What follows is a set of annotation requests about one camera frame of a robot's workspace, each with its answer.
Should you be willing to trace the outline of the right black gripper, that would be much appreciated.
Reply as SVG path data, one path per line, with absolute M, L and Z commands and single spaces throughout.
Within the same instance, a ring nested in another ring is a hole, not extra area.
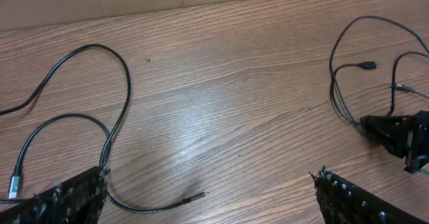
M 427 174 L 423 167 L 428 163 L 428 112 L 415 115 L 375 116 L 361 118 L 361 126 L 369 139 L 381 144 L 389 154 L 406 156 L 405 171 Z

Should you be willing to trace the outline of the black usb cable long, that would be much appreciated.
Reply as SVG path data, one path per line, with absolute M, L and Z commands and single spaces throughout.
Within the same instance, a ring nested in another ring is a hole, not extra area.
M 390 101 L 390 108 L 389 111 L 387 112 L 387 116 L 390 117 L 394 110 L 395 110 L 395 94 L 397 91 L 397 81 L 396 81 L 396 72 L 397 72 L 397 66 L 399 64 L 399 61 L 407 55 L 410 54 L 415 54 L 415 55 L 419 55 L 419 56 L 423 56 L 425 58 L 428 58 L 428 45 L 427 43 L 423 40 L 423 38 L 414 30 L 412 30 L 411 28 L 405 26 L 404 24 L 398 23 L 392 19 L 388 19 L 386 17 L 381 17 L 381 16 L 375 16 L 375 15 L 363 15 L 363 16 L 359 16 L 355 19 L 353 19 L 341 32 L 340 36 L 338 37 L 338 39 L 336 40 L 336 42 L 334 43 L 334 46 L 332 48 L 332 51 L 330 53 L 330 58 L 329 58 L 329 62 L 328 62 L 328 67 L 329 67 L 329 72 L 330 72 L 330 79 L 331 79 L 331 84 L 330 84 L 330 99 L 334 105 L 334 107 L 336 108 L 336 110 L 340 113 L 340 115 L 349 123 L 352 123 L 353 125 L 360 125 L 360 123 L 355 119 L 354 115 L 351 113 L 351 110 L 348 108 L 347 103 L 345 101 L 345 98 L 343 97 L 343 93 L 341 92 L 341 88 L 339 86 L 339 82 L 337 80 L 337 74 L 338 71 L 340 69 L 343 68 L 347 68 L 347 67 L 357 67 L 363 70 L 375 70 L 379 68 L 379 64 L 377 62 L 374 61 L 364 61 L 364 62 L 360 62 L 360 63 L 355 63 L 355 64 L 344 64 L 341 66 L 338 66 L 336 69 L 333 68 L 333 61 L 334 61 L 334 56 L 336 54 L 336 50 L 342 40 L 342 38 L 345 36 L 346 32 L 358 21 L 361 21 L 363 19 L 375 19 L 375 20 L 379 20 L 379 21 L 384 21 L 387 23 L 390 23 L 391 25 L 395 25 L 398 26 L 399 28 L 403 29 L 404 31 L 408 32 L 409 34 L 411 34 L 412 36 L 415 37 L 415 39 L 417 39 L 417 41 L 420 43 L 420 45 L 423 47 L 423 49 L 426 51 L 426 53 L 421 53 L 421 52 L 406 52 L 400 56 L 398 56 L 396 58 L 396 61 L 394 63 L 393 66 L 393 70 L 392 70 L 392 77 L 391 77 L 391 101 Z

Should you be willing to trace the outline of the black usb cable short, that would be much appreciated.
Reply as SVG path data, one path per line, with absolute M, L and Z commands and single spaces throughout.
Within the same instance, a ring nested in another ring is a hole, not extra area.
M 40 94 L 44 87 L 47 85 L 47 83 L 49 82 L 49 80 L 51 79 L 51 77 L 54 75 L 54 73 L 69 59 L 71 59 L 73 56 L 88 50 L 90 48 L 101 48 L 104 49 L 110 53 L 112 53 L 112 55 L 114 55 L 121 63 L 124 71 L 125 71 L 125 77 L 126 77 L 126 83 L 127 83 L 127 92 L 126 92 L 126 98 L 125 98 L 125 102 L 123 105 L 123 108 L 121 110 L 121 113 L 118 117 L 118 119 L 116 120 L 112 130 L 108 130 L 105 125 L 103 125 L 100 121 L 98 121 L 97 119 L 85 115 L 85 114 L 80 114 L 80 113 L 67 113 L 67 114 L 63 114 L 63 115 L 59 115 L 57 117 L 54 117 L 48 121 L 46 121 L 45 123 L 41 124 L 38 128 L 36 128 L 31 135 L 27 138 L 26 142 L 24 143 L 19 156 L 17 158 L 17 162 L 16 165 L 14 167 L 13 170 L 13 175 L 11 177 L 12 180 L 17 179 L 17 177 L 21 174 L 22 172 L 22 165 L 23 165 L 23 159 L 25 157 L 25 154 L 27 152 L 27 149 L 29 148 L 29 145 L 31 144 L 31 142 L 33 141 L 33 139 L 35 138 L 35 136 L 41 131 L 43 130 L 43 128 L 47 127 L 49 124 L 63 119 L 63 118 L 67 118 L 67 117 L 77 117 L 77 118 L 83 118 L 83 119 L 88 119 L 94 123 L 96 123 L 105 133 L 107 140 L 105 141 L 104 145 L 103 145 L 103 149 L 101 151 L 101 156 L 100 156 L 100 160 L 99 160 L 99 166 L 101 168 L 104 168 L 107 165 L 107 162 L 109 160 L 109 156 L 110 156 L 110 152 L 111 152 L 111 147 L 112 147 L 112 143 L 113 143 L 113 139 L 116 136 L 116 133 L 118 131 L 118 129 L 120 128 L 122 121 L 125 117 L 125 114 L 127 112 L 130 100 L 131 100 L 131 75 L 129 72 L 129 68 L 125 62 L 125 60 L 114 50 L 112 50 L 111 48 L 101 45 L 101 44 L 87 44 L 87 45 L 83 45 L 73 51 L 71 51 L 71 53 L 65 55 L 65 57 L 63 57 L 60 61 L 58 61 L 53 67 L 52 69 L 47 73 L 47 75 L 43 78 L 43 80 L 41 81 L 41 83 L 36 87 L 36 89 L 33 91 L 33 93 L 27 98 L 27 100 L 25 100 L 22 104 L 16 106 L 16 107 L 12 107 L 10 109 L 6 109 L 6 110 L 2 110 L 1 114 L 2 115 L 6 115 L 12 112 L 16 112 L 19 111 L 20 109 L 23 109 L 24 107 L 27 107 L 35 98 L 38 94 Z M 110 201 L 118 208 L 123 209 L 124 211 L 130 212 L 130 213 L 136 213 L 136 214 L 154 214 L 154 213 L 161 213 L 170 209 L 174 209 L 176 207 L 182 206 L 182 205 L 186 205 L 188 203 L 191 203 L 193 201 L 196 201 L 198 199 L 204 198 L 207 193 L 206 192 L 200 192 L 196 195 L 193 195 L 191 197 L 182 199 L 181 201 L 168 205 L 166 207 L 159 207 L 159 208 L 155 208 L 155 209 L 136 209 L 136 208 L 132 208 L 132 207 L 128 207 L 127 205 L 124 205 L 123 203 L 120 203 L 117 199 L 115 199 L 113 197 L 113 195 L 111 193 L 107 194 Z

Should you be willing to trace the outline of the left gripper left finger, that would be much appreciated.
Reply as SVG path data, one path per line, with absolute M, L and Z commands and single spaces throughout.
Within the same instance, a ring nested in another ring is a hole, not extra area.
M 107 198 L 107 174 L 92 167 L 1 211 L 1 224 L 97 224 Z

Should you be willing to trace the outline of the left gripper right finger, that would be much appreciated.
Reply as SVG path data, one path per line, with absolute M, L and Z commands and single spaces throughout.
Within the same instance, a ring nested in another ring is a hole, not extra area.
M 310 176 L 325 223 L 428 224 L 325 167 Z

